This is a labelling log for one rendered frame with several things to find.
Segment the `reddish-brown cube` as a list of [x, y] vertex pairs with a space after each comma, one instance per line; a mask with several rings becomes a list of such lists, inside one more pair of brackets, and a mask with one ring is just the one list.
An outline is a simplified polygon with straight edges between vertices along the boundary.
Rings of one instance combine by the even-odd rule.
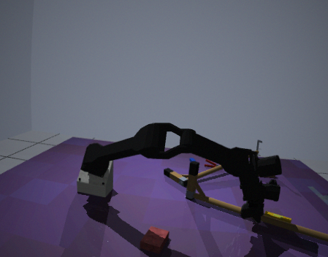
[[169, 239], [169, 231], [151, 226], [140, 241], [140, 248], [160, 254]]

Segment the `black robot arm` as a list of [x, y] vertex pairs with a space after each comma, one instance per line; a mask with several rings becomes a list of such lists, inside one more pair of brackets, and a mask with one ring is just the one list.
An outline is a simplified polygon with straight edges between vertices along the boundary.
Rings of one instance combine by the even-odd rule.
[[[180, 145], [164, 151], [167, 131], [180, 136]], [[216, 162], [233, 177], [239, 177], [242, 183], [255, 180], [258, 176], [268, 177], [282, 174], [279, 155], [258, 158], [257, 151], [241, 147], [228, 148], [204, 138], [193, 129], [178, 128], [171, 123], [148, 124], [133, 137], [110, 145], [89, 144], [86, 147], [81, 170], [104, 177], [110, 161], [115, 159], [136, 155], [152, 159], [171, 159], [181, 153], [192, 153]], [[271, 179], [269, 184], [264, 184], [262, 181], [259, 183], [259, 202], [263, 201], [263, 198], [278, 202], [281, 187], [277, 181]]]

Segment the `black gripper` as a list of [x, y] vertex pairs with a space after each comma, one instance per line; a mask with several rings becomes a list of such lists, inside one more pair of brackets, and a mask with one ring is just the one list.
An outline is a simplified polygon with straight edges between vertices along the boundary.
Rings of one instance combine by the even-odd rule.
[[243, 201], [246, 203], [241, 208], [242, 218], [253, 218], [257, 223], [261, 223], [261, 216], [264, 214], [264, 198], [259, 202], [258, 187], [259, 178], [248, 182], [240, 182], [240, 189], [243, 192]]

